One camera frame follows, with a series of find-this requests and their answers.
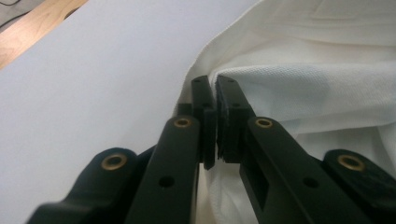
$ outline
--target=white cloth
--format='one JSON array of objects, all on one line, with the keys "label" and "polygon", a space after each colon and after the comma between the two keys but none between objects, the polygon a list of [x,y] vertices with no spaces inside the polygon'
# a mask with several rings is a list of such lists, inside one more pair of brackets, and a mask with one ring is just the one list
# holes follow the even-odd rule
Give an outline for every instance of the white cloth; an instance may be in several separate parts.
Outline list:
[{"label": "white cloth", "polygon": [[[395,176],[396,2],[266,0],[219,35],[187,75],[236,79],[258,116],[311,155],[346,148]],[[238,165],[206,173],[218,223],[256,223]]]},{"label": "white cloth", "polygon": [[[89,1],[0,71],[0,223],[61,200],[96,153],[154,145],[199,50],[253,2]],[[395,4],[262,1],[205,47],[179,99],[194,77],[235,78],[311,155],[344,147],[395,175]],[[257,222],[237,165],[201,180],[198,223]]]}]

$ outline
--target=screw hole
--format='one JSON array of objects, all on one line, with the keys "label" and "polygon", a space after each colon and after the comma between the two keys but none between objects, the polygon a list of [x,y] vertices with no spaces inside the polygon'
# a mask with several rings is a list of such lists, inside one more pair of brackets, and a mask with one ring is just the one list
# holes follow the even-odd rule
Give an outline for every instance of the screw hole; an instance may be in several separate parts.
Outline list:
[{"label": "screw hole", "polygon": [[364,170],[364,163],[355,156],[341,155],[338,157],[338,163],[349,170],[360,172]]},{"label": "screw hole", "polygon": [[189,119],[177,119],[174,124],[178,128],[187,128],[191,125],[191,121]]},{"label": "screw hole", "polygon": [[269,119],[257,119],[256,125],[261,128],[271,128],[273,126],[273,122]]},{"label": "screw hole", "polygon": [[317,189],[319,187],[319,182],[311,177],[304,178],[303,182],[307,187],[311,189]]},{"label": "screw hole", "polygon": [[113,171],[120,169],[127,162],[125,155],[120,153],[115,153],[107,156],[102,160],[102,168],[108,171]]},{"label": "screw hole", "polygon": [[163,176],[158,182],[161,188],[169,189],[175,184],[175,179],[172,176]]}]

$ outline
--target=white surface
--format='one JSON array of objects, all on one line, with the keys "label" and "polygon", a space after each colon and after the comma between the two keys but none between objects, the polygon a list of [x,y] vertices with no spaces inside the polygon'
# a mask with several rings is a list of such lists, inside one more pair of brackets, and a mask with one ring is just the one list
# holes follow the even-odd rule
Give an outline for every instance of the white surface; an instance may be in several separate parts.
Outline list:
[{"label": "white surface", "polygon": [[[311,155],[346,148],[396,176],[396,2],[341,2],[261,2],[205,48],[180,100],[201,74],[235,78]],[[206,176],[218,223],[257,223],[237,165]]]},{"label": "white surface", "polygon": [[255,1],[89,1],[0,71],[0,223],[61,200],[91,158],[156,144],[201,48]]}]

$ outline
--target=wooden surface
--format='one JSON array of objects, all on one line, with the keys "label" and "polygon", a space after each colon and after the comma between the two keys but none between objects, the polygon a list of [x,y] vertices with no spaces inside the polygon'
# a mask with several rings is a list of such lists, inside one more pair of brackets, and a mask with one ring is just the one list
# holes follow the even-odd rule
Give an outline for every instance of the wooden surface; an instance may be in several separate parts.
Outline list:
[{"label": "wooden surface", "polygon": [[41,37],[88,0],[46,0],[0,34],[0,69],[14,61]]}]

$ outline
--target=brass insert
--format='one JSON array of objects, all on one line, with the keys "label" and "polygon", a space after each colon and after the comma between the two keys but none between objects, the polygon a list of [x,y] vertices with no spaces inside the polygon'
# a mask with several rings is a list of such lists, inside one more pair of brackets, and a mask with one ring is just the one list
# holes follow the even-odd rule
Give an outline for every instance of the brass insert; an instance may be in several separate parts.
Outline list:
[{"label": "brass insert", "polygon": [[174,124],[178,128],[187,128],[191,125],[191,121],[189,119],[177,119]]},{"label": "brass insert", "polygon": [[349,170],[353,171],[363,171],[365,168],[364,163],[357,157],[355,156],[350,156],[350,155],[341,155],[338,157],[338,163],[343,165]]},{"label": "brass insert", "polygon": [[102,161],[102,168],[108,171],[120,169],[127,162],[127,158],[124,154],[114,153],[107,156]]},{"label": "brass insert", "polygon": [[256,125],[261,128],[271,128],[273,126],[273,123],[269,119],[257,119]]}]

